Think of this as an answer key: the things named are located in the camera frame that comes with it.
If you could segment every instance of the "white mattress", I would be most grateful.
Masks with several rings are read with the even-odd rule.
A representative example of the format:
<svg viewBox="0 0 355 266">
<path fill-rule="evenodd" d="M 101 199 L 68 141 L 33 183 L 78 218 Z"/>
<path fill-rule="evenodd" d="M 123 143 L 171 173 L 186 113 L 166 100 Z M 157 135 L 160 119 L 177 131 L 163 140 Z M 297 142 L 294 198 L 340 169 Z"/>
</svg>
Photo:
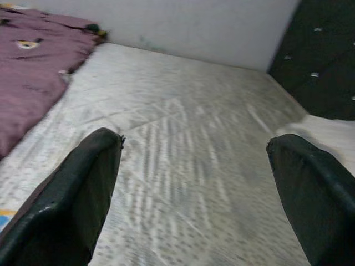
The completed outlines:
<svg viewBox="0 0 355 266">
<path fill-rule="evenodd" d="M 90 266 L 308 265 L 265 151 L 305 114 L 266 74 L 104 44 L 0 163 L 0 209 L 105 126 L 127 141 Z"/>
</svg>

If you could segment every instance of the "patterned mattress cover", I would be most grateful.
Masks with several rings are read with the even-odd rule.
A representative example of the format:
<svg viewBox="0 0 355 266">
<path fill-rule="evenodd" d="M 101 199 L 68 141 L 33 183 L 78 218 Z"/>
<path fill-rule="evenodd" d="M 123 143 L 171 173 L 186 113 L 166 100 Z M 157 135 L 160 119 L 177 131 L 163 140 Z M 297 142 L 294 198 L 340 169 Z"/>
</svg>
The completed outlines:
<svg viewBox="0 0 355 266">
<path fill-rule="evenodd" d="M 305 114 L 266 74 L 100 45 L 0 162 L 0 226 L 105 126 L 127 141 L 90 266 L 309 265 L 265 151 Z"/>
</svg>

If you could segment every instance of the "mattress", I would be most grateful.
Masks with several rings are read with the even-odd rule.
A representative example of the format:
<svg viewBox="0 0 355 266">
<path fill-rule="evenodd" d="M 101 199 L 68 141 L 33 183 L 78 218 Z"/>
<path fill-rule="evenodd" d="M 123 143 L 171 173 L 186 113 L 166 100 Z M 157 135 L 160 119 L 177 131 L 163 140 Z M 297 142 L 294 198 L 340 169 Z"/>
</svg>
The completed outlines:
<svg viewBox="0 0 355 266">
<path fill-rule="evenodd" d="M 305 115 L 266 74 L 103 44 L 0 162 L 0 209 L 107 127 L 127 139 L 90 266 L 309 265 L 265 150 Z"/>
</svg>

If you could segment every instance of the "purple cloth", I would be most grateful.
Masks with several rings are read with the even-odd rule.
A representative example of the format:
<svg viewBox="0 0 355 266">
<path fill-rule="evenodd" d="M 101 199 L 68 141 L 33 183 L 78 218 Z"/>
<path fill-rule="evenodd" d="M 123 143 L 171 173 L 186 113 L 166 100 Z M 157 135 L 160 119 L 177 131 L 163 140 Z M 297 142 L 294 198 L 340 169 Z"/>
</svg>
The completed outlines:
<svg viewBox="0 0 355 266">
<path fill-rule="evenodd" d="M 59 73 L 76 70 L 100 38 L 84 19 L 35 9 L 0 9 L 0 159 L 38 123 L 68 87 Z M 39 41 L 22 49 L 18 41 Z"/>
</svg>

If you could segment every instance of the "white wall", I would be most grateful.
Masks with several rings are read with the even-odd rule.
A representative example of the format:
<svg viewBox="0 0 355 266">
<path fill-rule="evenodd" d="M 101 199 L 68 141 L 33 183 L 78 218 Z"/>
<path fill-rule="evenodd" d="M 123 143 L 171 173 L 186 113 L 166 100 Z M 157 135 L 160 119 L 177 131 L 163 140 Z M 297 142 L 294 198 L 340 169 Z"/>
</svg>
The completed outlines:
<svg viewBox="0 0 355 266">
<path fill-rule="evenodd" d="M 299 0 L 11 0 L 98 22 L 114 43 L 267 70 Z"/>
</svg>

